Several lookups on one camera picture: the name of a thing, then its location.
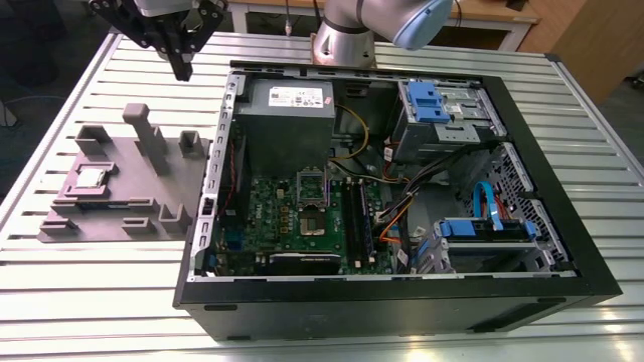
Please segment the aluminum slatted surface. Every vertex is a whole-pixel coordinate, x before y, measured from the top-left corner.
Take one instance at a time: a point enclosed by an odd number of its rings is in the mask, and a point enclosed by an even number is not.
[[[106,41],[77,88],[79,97],[73,95],[0,208],[0,356],[426,361],[543,360],[545,353],[550,359],[569,353],[638,360],[644,352],[642,174],[562,70],[537,54],[449,48],[410,53],[381,44],[378,62],[381,68],[503,77],[626,292],[598,307],[562,312],[510,333],[217,343],[171,307],[183,241],[42,244],[35,235],[79,150],[74,136],[83,124],[103,124],[111,135],[133,137],[122,108],[147,103],[166,136],[191,129],[211,137],[233,59],[309,63],[310,40],[218,34],[195,57],[190,83],[175,80],[154,51],[119,35]]]

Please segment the blue plastic clip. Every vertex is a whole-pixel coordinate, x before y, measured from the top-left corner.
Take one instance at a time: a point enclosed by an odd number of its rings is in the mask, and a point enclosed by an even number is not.
[[[471,220],[446,220],[439,226],[442,227],[442,236],[475,236],[474,223]]]
[[[443,110],[443,96],[433,83],[411,81],[409,83],[410,100],[417,110],[421,123],[449,123],[453,118]]]
[[[499,217],[499,206],[495,202],[495,190],[487,181],[479,181],[474,186],[474,217],[482,215],[482,190],[486,192],[487,198],[487,217],[493,219],[495,230],[503,230],[502,218]]]
[[[537,224],[529,220],[523,225],[526,227],[529,237],[531,238],[531,240],[535,240],[538,235]]]

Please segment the desk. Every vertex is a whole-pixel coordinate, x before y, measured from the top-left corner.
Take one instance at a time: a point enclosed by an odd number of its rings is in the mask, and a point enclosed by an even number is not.
[[[249,32],[246,14],[250,12],[286,14],[285,0],[229,0],[233,13],[233,25],[237,32]],[[325,11],[327,0],[318,0],[321,11]],[[526,4],[523,11],[514,11],[506,7],[506,2],[497,0],[461,0],[463,9],[462,27],[475,29],[494,29],[507,32],[501,51],[517,51],[533,24],[538,24],[541,17]],[[314,16],[313,0],[291,0],[291,14]],[[458,7],[453,7],[453,14],[447,26],[457,25]]]
[[[310,62],[310,39],[217,33],[191,82],[110,34],[0,206],[0,356],[33,360],[393,362],[642,360],[644,176],[566,68],[539,54],[377,45],[382,68],[503,77],[625,295],[511,331],[478,335],[214,342],[173,308],[185,241],[43,244],[35,236],[63,185],[85,124],[134,137],[129,102],[165,136],[213,138],[231,60]]]

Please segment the black cable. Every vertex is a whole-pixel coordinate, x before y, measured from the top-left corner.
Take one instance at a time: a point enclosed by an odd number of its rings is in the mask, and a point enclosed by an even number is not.
[[[453,166],[465,155],[467,155],[474,151],[489,149],[490,147],[497,146],[498,144],[499,144],[498,141],[490,141],[479,145],[463,146],[461,149],[451,152],[445,158],[438,159],[435,162],[425,166],[421,169],[419,173],[415,175],[415,177],[410,180],[407,186],[405,187],[402,199],[397,202],[397,204],[393,207],[387,208],[383,211],[383,214],[381,215],[381,217],[386,217],[390,213],[393,213],[395,210],[401,209],[405,205],[407,205],[409,202],[413,200],[414,195],[419,192],[421,184],[426,180],[433,179],[433,177],[437,176],[441,172],[447,170],[447,168]]]
[[[291,26],[291,29],[294,30],[294,33],[295,33],[295,26],[301,22],[301,19],[302,19],[302,15],[298,15],[298,19],[294,21],[294,25]]]
[[[455,2],[457,2],[457,7],[459,9],[458,16],[457,16],[457,27],[461,28],[463,23],[463,9],[462,9],[462,3],[459,2],[459,0],[455,0]]]
[[[286,19],[287,19],[287,21],[291,21],[291,6],[290,6],[290,0],[286,0]]]
[[[405,274],[410,274],[413,270],[413,240],[410,239],[410,227],[409,227],[409,213],[399,219],[399,234],[401,234],[401,249],[409,256],[407,265],[403,264]]]
[[[323,17],[321,16],[321,7],[318,6],[318,0],[314,0],[314,9],[315,9],[315,20],[318,21],[318,28],[323,26]]]

